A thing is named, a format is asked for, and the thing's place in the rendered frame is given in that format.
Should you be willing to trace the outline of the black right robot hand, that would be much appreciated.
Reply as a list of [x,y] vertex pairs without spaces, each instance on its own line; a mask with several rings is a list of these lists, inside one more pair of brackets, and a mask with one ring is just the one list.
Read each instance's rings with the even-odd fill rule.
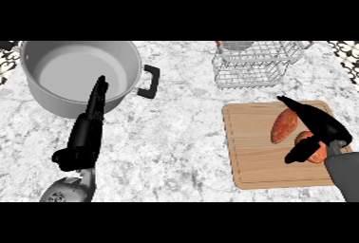
[[327,156],[339,155],[341,149],[351,143],[351,135],[344,125],[326,112],[308,104],[302,104],[285,96],[279,96],[277,100],[295,113],[313,133],[290,148],[285,156],[285,163],[304,162],[317,151],[320,143],[326,145]]

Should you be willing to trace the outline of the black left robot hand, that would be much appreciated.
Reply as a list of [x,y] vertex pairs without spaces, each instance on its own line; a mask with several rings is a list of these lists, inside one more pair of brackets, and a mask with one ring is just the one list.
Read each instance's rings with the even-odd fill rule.
[[90,169],[95,165],[106,90],[107,83],[104,76],[100,76],[90,94],[85,112],[78,115],[70,129],[67,147],[57,150],[51,155],[51,161],[64,172]]

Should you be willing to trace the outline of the orange sweet potato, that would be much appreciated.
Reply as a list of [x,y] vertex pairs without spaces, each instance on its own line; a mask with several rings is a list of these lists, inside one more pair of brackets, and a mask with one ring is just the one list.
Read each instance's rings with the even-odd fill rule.
[[[282,142],[290,132],[296,128],[296,114],[286,108],[279,114],[270,130],[270,142],[273,144]],[[326,146],[324,143],[319,143],[319,149],[307,158],[311,163],[321,163],[326,158]]]

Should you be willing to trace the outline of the wooden cutting board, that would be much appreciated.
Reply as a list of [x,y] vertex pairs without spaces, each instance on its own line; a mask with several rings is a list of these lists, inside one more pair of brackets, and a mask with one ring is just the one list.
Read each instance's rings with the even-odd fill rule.
[[280,103],[228,103],[222,106],[222,122],[231,163],[233,181],[239,189],[330,186],[321,163],[285,164],[296,134],[307,130],[301,121],[286,139],[273,144],[270,130],[287,107]]

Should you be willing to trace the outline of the large grey metal pot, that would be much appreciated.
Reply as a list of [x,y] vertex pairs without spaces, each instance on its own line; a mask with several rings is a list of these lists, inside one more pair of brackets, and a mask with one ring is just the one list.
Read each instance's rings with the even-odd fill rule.
[[128,93],[155,97],[159,68],[141,63],[128,41],[26,41],[19,56],[33,99],[63,118],[73,119],[85,111],[98,78],[109,83],[106,111]]

